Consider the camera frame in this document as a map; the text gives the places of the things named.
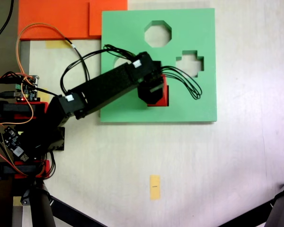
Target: white label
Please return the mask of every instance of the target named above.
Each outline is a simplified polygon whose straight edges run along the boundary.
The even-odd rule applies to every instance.
[[[135,62],[133,62],[133,65],[134,65],[135,68],[138,68],[138,67],[142,66],[140,60],[136,60]]]
[[[28,160],[28,156],[26,154],[22,155],[20,158],[22,161],[26,162]]]
[[[67,99],[68,102],[75,100],[72,95],[68,95],[65,98]]]
[[[23,150],[21,147],[17,147],[17,148],[13,151],[13,153],[14,153],[15,155],[17,155],[18,157],[19,157],[20,155],[22,155],[23,152],[24,152],[24,150]]]

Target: yellow sticky note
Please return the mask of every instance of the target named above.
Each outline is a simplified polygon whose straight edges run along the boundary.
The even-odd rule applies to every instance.
[[[159,175],[150,175],[150,191],[151,191],[151,200],[160,199],[160,176]]]
[[[71,45],[65,40],[46,40],[45,46],[47,49],[71,48]]]

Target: orange cable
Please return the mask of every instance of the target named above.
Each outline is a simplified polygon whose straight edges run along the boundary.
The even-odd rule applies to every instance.
[[[13,167],[14,170],[16,170],[18,173],[23,174],[21,171],[19,171],[17,168],[15,168],[2,154],[0,154],[0,157],[4,159],[7,163],[10,164],[11,167]]]

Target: black metal stand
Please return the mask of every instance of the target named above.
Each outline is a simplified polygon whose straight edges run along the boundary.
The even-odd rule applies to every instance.
[[[219,227],[284,227],[284,186],[274,199]]]
[[[22,172],[30,174],[36,171],[36,165],[18,165]],[[0,163],[0,180],[8,179],[17,172],[8,164]],[[59,199],[50,196],[40,179],[13,179],[12,195],[22,196],[24,206],[30,205],[34,227],[55,227],[53,217],[73,227],[107,227],[84,213],[76,210]],[[284,227],[284,186],[274,199],[240,215],[219,227]]]
[[[50,196],[43,181],[39,179],[24,193],[21,202],[24,206],[31,206],[33,227],[55,227],[54,217],[73,227],[107,227]]]

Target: table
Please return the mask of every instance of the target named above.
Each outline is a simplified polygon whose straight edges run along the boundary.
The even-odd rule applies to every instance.
[[[215,227],[273,198],[284,183],[284,0],[129,0],[134,9],[216,10],[218,121],[100,123],[98,113],[66,127],[49,192],[109,227]],[[82,54],[100,41],[74,41]],[[77,56],[30,43],[29,73],[61,93]],[[100,56],[88,59],[93,77]],[[76,67],[65,86],[84,82]],[[150,200],[150,175],[161,199]],[[24,226],[29,226],[25,207]]]

